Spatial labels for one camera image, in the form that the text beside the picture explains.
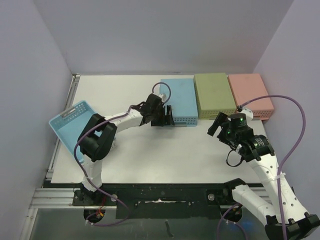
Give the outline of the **aluminium frame rail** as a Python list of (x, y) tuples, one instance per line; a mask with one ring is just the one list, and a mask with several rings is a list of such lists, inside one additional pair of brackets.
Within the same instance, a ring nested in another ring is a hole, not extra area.
[(73, 188), (36, 188), (19, 239), (30, 239), (39, 209), (71, 208), (73, 196)]

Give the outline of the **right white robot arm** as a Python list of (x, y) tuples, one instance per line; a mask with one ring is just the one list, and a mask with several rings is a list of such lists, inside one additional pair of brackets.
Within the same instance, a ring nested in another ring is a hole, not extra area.
[(223, 200), (230, 205), (236, 202), (247, 208), (263, 225), (270, 240), (302, 240), (320, 225), (320, 219), (310, 214), (300, 203), (285, 174), (279, 171), (278, 160), (269, 140), (256, 135), (248, 126), (248, 115), (219, 112), (207, 133), (217, 138), (241, 156), (256, 173), (266, 190), (270, 202), (265, 201), (240, 178), (225, 183)]

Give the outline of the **small blue perforated basket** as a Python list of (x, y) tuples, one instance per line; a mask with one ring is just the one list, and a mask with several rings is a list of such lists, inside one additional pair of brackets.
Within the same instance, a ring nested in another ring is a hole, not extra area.
[(78, 138), (95, 113), (96, 111), (85, 100), (82, 100), (48, 122), (73, 159), (75, 159), (74, 149)]

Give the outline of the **pink perforated basket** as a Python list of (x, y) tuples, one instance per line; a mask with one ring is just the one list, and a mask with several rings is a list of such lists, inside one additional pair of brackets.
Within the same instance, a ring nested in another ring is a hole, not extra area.
[[(237, 106), (249, 100), (267, 96), (265, 84), (258, 73), (229, 74), (229, 85)], [(270, 98), (256, 100), (245, 106), (253, 112), (254, 119), (268, 120), (274, 112)]]

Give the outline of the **large blue perforated basket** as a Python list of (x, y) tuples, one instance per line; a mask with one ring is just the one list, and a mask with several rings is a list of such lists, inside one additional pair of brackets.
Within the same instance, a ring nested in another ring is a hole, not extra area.
[(171, 96), (166, 105), (171, 106), (172, 117), (175, 125), (195, 127), (198, 124), (198, 107), (194, 80), (192, 78), (161, 79), (166, 83)]

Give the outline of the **white perforated basket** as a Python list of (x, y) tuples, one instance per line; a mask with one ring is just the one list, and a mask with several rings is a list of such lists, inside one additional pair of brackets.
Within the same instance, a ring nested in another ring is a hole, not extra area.
[(116, 146), (117, 146), (117, 139), (114, 138), (113, 141), (112, 141), (112, 144), (111, 144), (110, 151), (112, 151)]

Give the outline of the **black table front rail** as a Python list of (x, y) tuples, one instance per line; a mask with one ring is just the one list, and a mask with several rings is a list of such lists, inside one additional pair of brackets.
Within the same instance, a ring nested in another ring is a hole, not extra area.
[(186, 184), (103, 184), (102, 190), (74, 192), (72, 205), (94, 210), (116, 209), (115, 218), (124, 219), (218, 219), (236, 202), (224, 183)]

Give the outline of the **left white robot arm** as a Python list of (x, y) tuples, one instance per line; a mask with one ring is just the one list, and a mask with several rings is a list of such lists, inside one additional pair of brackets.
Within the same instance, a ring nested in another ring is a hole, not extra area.
[(146, 101), (131, 105), (126, 112), (115, 114), (108, 119), (95, 113), (91, 116), (74, 147), (74, 158), (77, 150), (83, 155), (83, 162), (77, 160), (84, 178), (82, 186), (86, 189), (84, 200), (95, 206), (100, 203), (102, 193), (102, 163), (109, 154), (116, 134), (129, 128), (141, 127), (148, 123), (152, 127), (173, 126), (172, 107), (165, 106), (165, 94), (151, 93)]

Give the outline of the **yellow-green perforated basket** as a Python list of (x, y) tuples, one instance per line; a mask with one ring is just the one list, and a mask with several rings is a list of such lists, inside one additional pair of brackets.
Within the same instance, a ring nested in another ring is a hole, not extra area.
[(199, 119), (213, 120), (220, 112), (227, 115), (236, 112), (226, 73), (198, 73), (194, 75), (193, 82)]

